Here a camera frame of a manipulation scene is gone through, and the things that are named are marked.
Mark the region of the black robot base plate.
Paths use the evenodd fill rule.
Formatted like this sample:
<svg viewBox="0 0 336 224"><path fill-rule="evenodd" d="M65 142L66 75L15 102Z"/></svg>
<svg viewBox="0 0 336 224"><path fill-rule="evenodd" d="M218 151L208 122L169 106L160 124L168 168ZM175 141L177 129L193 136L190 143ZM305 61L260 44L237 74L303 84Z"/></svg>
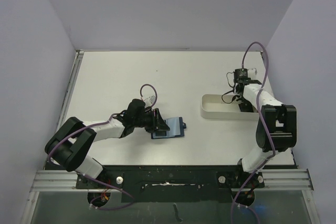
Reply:
<svg viewBox="0 0 336 224"><path fill-rule="evenodd" d="M239 165L107 165L95 182L79 175L76 188L87 189L92 199L105 184L126 191L122 202L164 203L253 199L254 190L265 186L262 173L250 175Z"/></svg>

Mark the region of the blue leather card holder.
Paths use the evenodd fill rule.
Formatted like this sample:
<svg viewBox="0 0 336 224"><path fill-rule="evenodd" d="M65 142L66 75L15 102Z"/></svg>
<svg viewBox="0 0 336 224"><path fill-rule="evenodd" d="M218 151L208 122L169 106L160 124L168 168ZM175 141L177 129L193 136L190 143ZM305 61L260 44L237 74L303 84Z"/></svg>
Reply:
<svg viewBox="0 0 336 224"><path fill-rule="evenodd" d="M177 138L184 137L186 130L186 123L183 122L182 117L174 117L165 119L166 124L170 127L170 130L167 131L167 136L164 137L155 137L153 133L151 134L151 139L165 139L165 138Z"/></svg>

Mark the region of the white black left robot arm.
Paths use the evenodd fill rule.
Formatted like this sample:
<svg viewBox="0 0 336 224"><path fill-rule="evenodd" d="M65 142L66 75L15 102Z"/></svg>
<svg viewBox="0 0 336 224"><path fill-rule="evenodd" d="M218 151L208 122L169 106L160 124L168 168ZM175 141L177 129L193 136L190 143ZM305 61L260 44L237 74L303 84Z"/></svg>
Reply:
<svg viewBox="0 0 336 224"><path fill-rule="evenodd" d="M88 176L88 182L100 188L105 185L107 175L103 166L88 155L92 144L109 138L124 138L136 128L143 128L150 134L170 130L159 109L133 99L127 109L112 114L106 121L86 124L77 117L70 117L47 142L45 153L49 162L54 160L68 172Z"/></svg>

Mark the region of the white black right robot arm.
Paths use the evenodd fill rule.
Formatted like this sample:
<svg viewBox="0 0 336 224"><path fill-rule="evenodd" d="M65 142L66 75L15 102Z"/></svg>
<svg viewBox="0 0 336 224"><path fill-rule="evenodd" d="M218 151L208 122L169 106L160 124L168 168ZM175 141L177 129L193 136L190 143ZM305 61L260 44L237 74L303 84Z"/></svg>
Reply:
<svg viewBox="0 0 336 224"><path fill-rule="evenodd" d="M234 182L241 187L253 179L253 172L281 152L297 143L297 109L287 105L264 90L259 80L249 76L248 69L234 70L234 94L242 112L256 110L259 119L256 128L256 146L242 158L242 169L235 171Z"/></svg>

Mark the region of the black credit card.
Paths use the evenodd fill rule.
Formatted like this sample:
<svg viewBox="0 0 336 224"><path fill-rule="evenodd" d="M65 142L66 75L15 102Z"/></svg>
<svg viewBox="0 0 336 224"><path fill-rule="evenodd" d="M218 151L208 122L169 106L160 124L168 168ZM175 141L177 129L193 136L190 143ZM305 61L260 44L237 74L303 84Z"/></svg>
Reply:
<svg viewBox="0 0 336 224"><path fill-rule="evenodd" d="M155 136L155 137L164 137L164 136L167 136L167 131L158 131L158 132L155 132L155 133L153 133L153 136Z"/></svg>
<svg viewBox="0 0 336 224"><path fill-rule="evenodd" d="M241 112L254 113L254 107L249 102L242 102L238 106Z"/></svg>

